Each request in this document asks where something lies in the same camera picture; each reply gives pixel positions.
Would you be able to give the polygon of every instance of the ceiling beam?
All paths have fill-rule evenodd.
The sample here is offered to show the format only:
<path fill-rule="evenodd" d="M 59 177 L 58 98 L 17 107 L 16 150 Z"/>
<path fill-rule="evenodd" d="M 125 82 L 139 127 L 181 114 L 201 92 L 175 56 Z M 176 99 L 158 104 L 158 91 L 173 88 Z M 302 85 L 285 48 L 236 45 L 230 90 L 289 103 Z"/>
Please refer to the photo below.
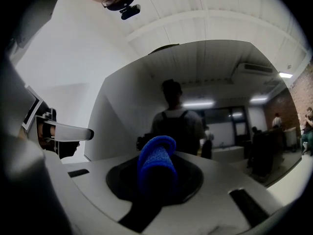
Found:
<path fill-rule="evenodd" d="M 194 11 L 187 11 L 187 12 L 181 12 L 178 14 L 174 14 L 165 18 L 158 19 L 156 21 L 151 22 L 150 24 L 147 24 L 135 31 L 133 31 L 131 34 L 129 34 L 126 37 L 126 40 L 130 42 L 131 40 L 140 37 L 141 35 L 152 31 L 156 28 L 159 28 L 161 26 L 166 26 L 167 24 L 178 22 L 185 19 L 192 19 L 192 18 L 233 18 L 236 20 L 241 20 L 249 23 L 254 23 L 260 26 L 263 26 L 265 28 L 268 28 L 270 30 L 273 30 L 277 32 L 278 34 L 286 37 L 288 40 L 292 41 L 293 43 L 297 44 L 298 40 L 294 39 L 291 35 L 289 35 L 287 32 L 283 31 L 279 27 L 268 23 L 262 19 L 259 19 L 257 17 L 253 17 L 251 15 L 247 15 L 244 13 L 239 13 L 235 11 L 228 11 L 228 10 L 194 10 Z M 301 48 L 305 53 L 308 53 L 308 50 L 306 50 L 302 45 L 299 45 L 299 48 Z"/>

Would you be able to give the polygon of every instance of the blue foam grip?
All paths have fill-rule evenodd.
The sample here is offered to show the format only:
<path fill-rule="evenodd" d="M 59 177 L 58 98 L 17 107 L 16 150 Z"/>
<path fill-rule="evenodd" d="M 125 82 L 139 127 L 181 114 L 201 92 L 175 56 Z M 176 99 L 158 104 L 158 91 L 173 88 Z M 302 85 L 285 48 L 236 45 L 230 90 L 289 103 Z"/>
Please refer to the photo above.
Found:
<path fill-rule="evenodd" d="M 168 136 L 155 137 L 143 147 L 137 163 L 137 182 L 140 193 L 144 195 L 152 193 L 154 182 L 151 172 L 160 168 L 164 169 L 166 173 L 166 176 L 162 175 L 164 181 L 167 181 L 171 188 L 175 187 L 178 182 L 178 175 L 170 159 L 175 149 L 175 140 Z"/>

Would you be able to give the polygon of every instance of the blue foam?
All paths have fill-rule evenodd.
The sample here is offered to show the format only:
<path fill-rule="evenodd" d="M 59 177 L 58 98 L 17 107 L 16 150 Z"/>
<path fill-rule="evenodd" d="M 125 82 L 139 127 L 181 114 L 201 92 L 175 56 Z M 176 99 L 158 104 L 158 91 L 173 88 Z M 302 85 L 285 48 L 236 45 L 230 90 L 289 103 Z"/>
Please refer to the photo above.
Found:
<path fill-rule="evenodd" d="M 168 136 L 158 136 L 151 139 L 141 150 L 137 163 L 137 182 L 139 191 L 142 194 L 149 192 L 149 171 L 162 166 L 168 169 L 167 179 L 171 179 L 174 187 L 178 181 L 178 175 L 170 159 L 176 149 L 176 142 Z"/>

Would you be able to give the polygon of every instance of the black slot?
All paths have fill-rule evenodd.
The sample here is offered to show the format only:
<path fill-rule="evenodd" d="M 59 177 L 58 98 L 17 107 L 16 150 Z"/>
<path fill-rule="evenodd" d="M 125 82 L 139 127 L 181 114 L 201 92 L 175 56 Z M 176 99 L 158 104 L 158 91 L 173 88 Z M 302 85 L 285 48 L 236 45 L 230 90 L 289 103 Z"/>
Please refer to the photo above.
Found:
<path fill-rule="evenodd" d="M 70 176 L 70 178 L 74 178 L 74 177 L 78 177 L 87 173 L 89 173 L 87 169 L 81 169 L 81 170 L 70 171 L 68 172 L 68 175 Z"/>
<path fill-rule="evenodd" d="M 251 227 L 257 226 L 269 217 L 244 189 L 234 190 L 229 195 L 235 201 Z"/>

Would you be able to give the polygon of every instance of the red brick wall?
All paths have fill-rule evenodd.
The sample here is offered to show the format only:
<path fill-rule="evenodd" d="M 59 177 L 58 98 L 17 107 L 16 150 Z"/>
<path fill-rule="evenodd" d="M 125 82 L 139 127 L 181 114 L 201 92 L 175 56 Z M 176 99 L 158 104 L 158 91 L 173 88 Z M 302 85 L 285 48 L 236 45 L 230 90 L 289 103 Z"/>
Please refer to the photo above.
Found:
<path fill-rule="evenodd" d="M 289 129 L 296 127 L 297 135 L 300 136 L 298 114 L 288 88 L 285 88 L 280 94 L 272 98 L 263 106 L 263 109 L 268 129 L 272 128 L 275 113 L 279 113 L 283 128 Z"/>
<path fill-rule="evenodd" d="M 313 62 L 306 67 L 302 74 L 289 88 L 297 112 L 302 120 L 307 108 L 313 108 Z"/>

